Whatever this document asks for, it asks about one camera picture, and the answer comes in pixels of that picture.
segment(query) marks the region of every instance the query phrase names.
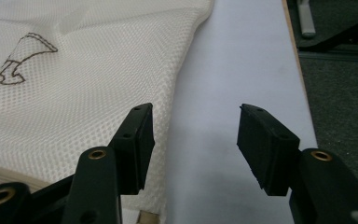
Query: white mesh fabric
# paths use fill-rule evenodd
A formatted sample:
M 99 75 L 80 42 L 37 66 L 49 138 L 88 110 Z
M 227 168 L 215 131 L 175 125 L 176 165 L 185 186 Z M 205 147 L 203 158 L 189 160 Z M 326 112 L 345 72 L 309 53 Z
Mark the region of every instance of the white mesh fabric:
M 109 143 L 132 107 L 150 102 L 156 146 L 145 190 L 122 199 L 161 214 L 175 77 L 211 5 L 0 1 L 0 168 L 60 180 L 82 151 Z

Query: white table surface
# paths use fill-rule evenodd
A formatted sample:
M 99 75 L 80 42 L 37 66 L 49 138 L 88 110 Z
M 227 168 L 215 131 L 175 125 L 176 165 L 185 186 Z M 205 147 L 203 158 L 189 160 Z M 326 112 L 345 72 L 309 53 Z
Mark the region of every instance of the white table surface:
M 236 146 L 241 104 L 316 147 L 281 1 L 216 0 L 178 75 L 167 152 L 169 224 L 293 223 Z

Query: dark floor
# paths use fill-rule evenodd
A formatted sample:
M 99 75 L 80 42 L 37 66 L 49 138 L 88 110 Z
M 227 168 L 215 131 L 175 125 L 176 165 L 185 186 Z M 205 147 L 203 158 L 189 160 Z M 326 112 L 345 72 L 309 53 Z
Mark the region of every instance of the dark floor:
M 303 39 L 296 1 L 287 1 L 297 46 L 319 43 L 358 22 L 358 0 L 311 0 L 317 35 Z M 319 148 L 338 154 L 358 178 L 358 63 L 300 58 L 300 64 Z

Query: black line drawing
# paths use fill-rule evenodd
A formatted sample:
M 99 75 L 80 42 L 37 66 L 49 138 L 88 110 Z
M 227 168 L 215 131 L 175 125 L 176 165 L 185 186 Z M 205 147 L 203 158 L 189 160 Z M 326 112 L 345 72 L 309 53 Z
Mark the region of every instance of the black line drawing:
M 41 35 L 35 33 L 28 33 L 22 37 L 8 56 L 5 63 L 0 67 L 0 84 L 2 85 L 16 85 L 25 81 L 22 74 L 17 73 L 17 70 L 22 63 L 31 59 L 35 55 L 43 53 L 57 52 L 57 48 L 50 44 Z

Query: black machine part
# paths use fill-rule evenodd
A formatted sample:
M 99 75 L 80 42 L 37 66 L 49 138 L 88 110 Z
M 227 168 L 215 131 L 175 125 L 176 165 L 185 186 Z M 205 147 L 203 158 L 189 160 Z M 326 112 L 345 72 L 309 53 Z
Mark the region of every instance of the black machine part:
M 0 185 L 0 224 L 122 223 L 120 195 L 145 187 L 155 141 L 151 104 L 134 107 L 107 147 L 83 152 L 74 175 L 34 194 Z
M 238 146 L 269 196 L 292 189 L 296 224 L 358 223 L 358 180 L 335 154 L 298 150 L 299 139 L 266 110 L 241 106 Z

